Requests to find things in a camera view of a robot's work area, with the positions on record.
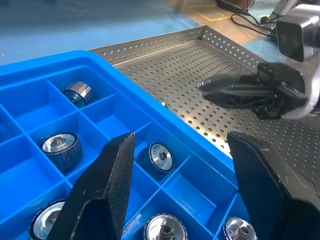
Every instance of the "metal tray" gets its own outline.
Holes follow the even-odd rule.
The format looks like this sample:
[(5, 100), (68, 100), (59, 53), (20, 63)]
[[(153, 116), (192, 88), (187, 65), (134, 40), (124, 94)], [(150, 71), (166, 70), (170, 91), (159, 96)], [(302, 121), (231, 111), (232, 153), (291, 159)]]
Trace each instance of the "metal tray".
[(215, 75), (254, 72), (258, 63), (265, 62), (262, 58), (208, 26), (90, 51), (165, 102), (172, 112), (226, 155), (230, 156), (228, 131), (269, 141), (319, 193), (319, 116), (260, 120), (250, 110), (223, 109), (204, 100), (196, 87), (198, 82)]

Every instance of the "tray compartment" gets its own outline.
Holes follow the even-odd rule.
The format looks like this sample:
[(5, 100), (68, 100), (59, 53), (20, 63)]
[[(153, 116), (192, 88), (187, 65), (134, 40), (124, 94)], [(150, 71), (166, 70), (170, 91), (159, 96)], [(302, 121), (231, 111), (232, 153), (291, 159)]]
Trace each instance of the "tray compartment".
[[(68, 181), (73, 185), (81, 174), (89, 167), (80, 169), (75, 174), (68, 178)], [(148, 201), (148, 199), (158, 189), (157, 183), (150, 178), (141, 167), (134, 162), (132, 170), (131, 188), (129, 204), (125, 216), (125, 224), (128, 224), (130, 218)]]
[(237, 188), (198, 157), (191, 157), (164, 185), (189, 214), (216, 233)]
[(0, 144), (20, 134), (21, 130), (0, 104)]
[(92, 163), (100, 154), (109, 139), (80, 112), (75, 112), (49, 123), (30, 133), (32, 140), (39, 146), (47, 137), (58, 133), (74, 133), (80, 139), (83, 157), (70, 171), (64, 172), (66, 177)]
[(63, 179), (25, 136), (1, 145), (0, 159), (0, 221)]
[(224, 239), (225, 237), (224, 230), (223, 230), (224, 221), (229, 217), (239, 217), (246, 220), (248, 223), (250, 223), (250, 216), (249, 216), (247, 207), (245, 206), (244, 201), (241, 198), (240, 193), (237, 193), (235, 195), (234, 201), (232, 202), (232, 205), (229, 211), (227, 212), (225, 219), (223, 220), (223, 222), (221, 222), (221, 225), (217, 233), (217, 237), (221, 240)]
[(26, 132), (76, 110), (68, 99), (45, 80), (0, 90), (0, 104)]
[(156, 179), (156, 181), (161, 185), (189, 157), (190, 150), (164, 128), (156, 123), (150, 123), (136, 133), (136, 148), (134, 156), (138, 163), (139, 153), (153, 143), (160, 143), (168, 148), (174, 160), (172, 171)]
[(1, 239), (30, 240), (28, 229), (35, 215), (47, 204), (67, 198), (70, 190), (71, 188), (68, 184), (61, 182), (44, 191), (42, 195), (21, 211), (0, 223)]
[(188, 239), (212, 240), (211, 235), (199, 222), (191, 217), (179, 204), (169, 197), (163, 190), (157, 194), (144, 206), (131, 223), (124, 228), (122, 240), (143, 239), (146, 222), (157, 214), (171, 214), (177, 217), (185, 226)]
[(88, 84), (93, 90), (93, 97), (88, 104), (99, 101), (115, 93), (115, 90), (111, 85), (109, 85), (93, 69), (86, 66), (71, 68), (62, 74), (53, 75), (48, 80), (61, 92), (74, 81), (82, 81)]
[(135, 132), (150, 121), (132, 102), (118, 94), (86, 107), (83, 113), (110, 139)]

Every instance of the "blue plastic tray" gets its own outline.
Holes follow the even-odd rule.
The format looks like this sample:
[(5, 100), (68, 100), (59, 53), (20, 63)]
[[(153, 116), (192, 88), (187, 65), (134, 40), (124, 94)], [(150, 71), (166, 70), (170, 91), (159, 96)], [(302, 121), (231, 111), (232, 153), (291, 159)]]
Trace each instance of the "blue plastic tray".
[[(61, 93), (78, 80), (95, 93), (81, 109)], [(83, 148), (82, 160), (66, 174), (38, 147), (59, 132), (76, 133)], [(175, 163), (154, 180), (134, 162), (122, 239), (143, 239), (145, 223), (159, 213), (178, 217), (190, 240), (223, 240), (227, 217), (249, 220), (227, 156), (102, 58), (74, 51), (0, 67), (1, 239), (29, 239), (34, 215), (66, 198), (102, 147), (127, 132), (136, 134), (135, 157), (160, 142)]]

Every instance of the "small metal piece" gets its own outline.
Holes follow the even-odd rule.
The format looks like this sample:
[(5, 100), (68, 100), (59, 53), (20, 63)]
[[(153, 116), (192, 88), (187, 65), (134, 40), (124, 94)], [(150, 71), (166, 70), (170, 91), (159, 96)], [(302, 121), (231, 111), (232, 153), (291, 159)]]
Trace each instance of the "small metal piece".
[(159, 240), (170, 240), (173, 234), (172, 228), (169, 225), (162, 225), (159, 233)]
[(258, 240), (252, 225), (240, 217), (227, 218), (223, 232), (227, 240)]
[(64, 204), (64, 200), (54, 201), (35, 215), (29, 228), (29, 237), (32, 240), (47, 239)]
[(139, 153), (138, 163), (154, 178), (170, 173), (174, 168), (173, 155), (158, 142), (149, 145)]
[(72, 169), (83, 156), (78, 136), (70, 132), (47, 137), (40, 148), (61, 172)]
[(86, 106), (94, 95), (91, 87), (83, 81), (74, 81), (62, 93), (79, 109)]
[(188, 240), (182, 222), (171, 214), (161, 213), (151, 217), (144, 226), (144, 240)]

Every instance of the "floor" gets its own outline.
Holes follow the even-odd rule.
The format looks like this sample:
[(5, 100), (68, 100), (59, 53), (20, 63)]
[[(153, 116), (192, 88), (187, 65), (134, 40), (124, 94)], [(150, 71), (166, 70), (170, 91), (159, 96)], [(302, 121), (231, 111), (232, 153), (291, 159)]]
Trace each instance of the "floor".
[[(260, 18), (274, 5), (256, 2), (250, 11)], [(213, 0), (122, 0), (121, 4), (112, 0), (0, 0), (0, 23), (5, 23), (0, 24), (0, 65), (199, 25), (210, 26), (269, 61), (279, 55), (277, 47), (258, 33), (234, 25), (230, 15)]]
[[(230, 21), (232, 13), (219, 8), (213, 0), (167, 0), (167, 4), (196, 23), (208, 25), (238, 44), (243, 45), (261, 37), (254, 31), (233, 24)], [(257, 19), (260, 19), (263, 16), (268, 16), (274, 8), (274, 3), (256, 2), (250, 8), (250, 12)], [(241, 24), (248, 25), (241, 18), (236, 20)]]

